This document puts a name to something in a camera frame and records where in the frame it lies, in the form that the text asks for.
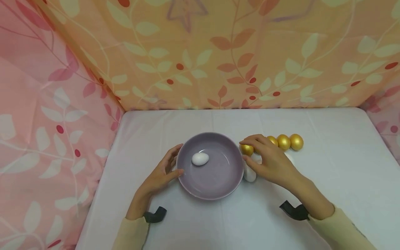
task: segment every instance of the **white egg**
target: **white egg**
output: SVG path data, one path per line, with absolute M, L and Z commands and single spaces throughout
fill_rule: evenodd
M 254 172 L 254 170 L 252 170 L 247 164 L 246 162 L 244 162 L 244 173 L 243 173 L 243 177 L 245 180 L 247 180 L 248 182 L 253 182 L 256 180 L 257 174 L 256 172 Z
M 208 154 L 206 153 L 195 153 L 192 156 L 192 163 L 196 166 L 201 166 L 204 165 L 208 162 L 208 160 L 210 159 L 210 157 L 208 156 Z

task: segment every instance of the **right hand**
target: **right hand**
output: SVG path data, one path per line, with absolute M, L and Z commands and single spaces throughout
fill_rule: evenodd
M 282 149 L 274 145 L 262 134 L 255 134 L 240 142 L 242 145 L 251 145 L 262 157 L 262 163 L 258 164 L 251 157 L 244 155 L 247 165 L 258 176 L 275 183 L 285 189 L 292 187 L 306 178 L 294 167 L 286 157 Z

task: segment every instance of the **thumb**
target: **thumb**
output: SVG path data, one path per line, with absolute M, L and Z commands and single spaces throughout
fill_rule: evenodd
M 264 176 L 262 172 L 265 171 L 265 167 L 255 162 L 251 157 L 247 155 L 243 155 L 243 159 L 246 161 L 246 164 L 256 172 L 256 174 Z
M 166 175 L 167 182 L 170 182 L 183 174 L 183 169 L 177 169 Z

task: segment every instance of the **black clip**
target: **black clip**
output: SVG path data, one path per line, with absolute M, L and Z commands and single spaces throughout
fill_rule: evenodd
M 164 219 L 166 213 L 167 213 L 167 210 L 165 208 L 159 206 L 157 211 L 154 214 L 150 213 L 150 212 L 145 212 L 143 214 L 143 217 L 147 223 L 159 223 Z
M 294 208 L 288 201 L 285 201 L 279 208 L 294 220 L 308 220 L 308 211 L 303 204 Z

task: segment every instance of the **purple bowl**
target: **purple bowl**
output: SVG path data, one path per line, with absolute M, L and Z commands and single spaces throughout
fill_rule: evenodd
M 203 166 L 192 164 L 195 153 L 208 154 Z M 201 133 L 190 138 L 180 149 L 176 167 L 184 169 L 179 178 L 187 192 L 203 200 L 217 200 L 231 194 L 240 184 L 244 165 L 237 145 L 225 135 Z

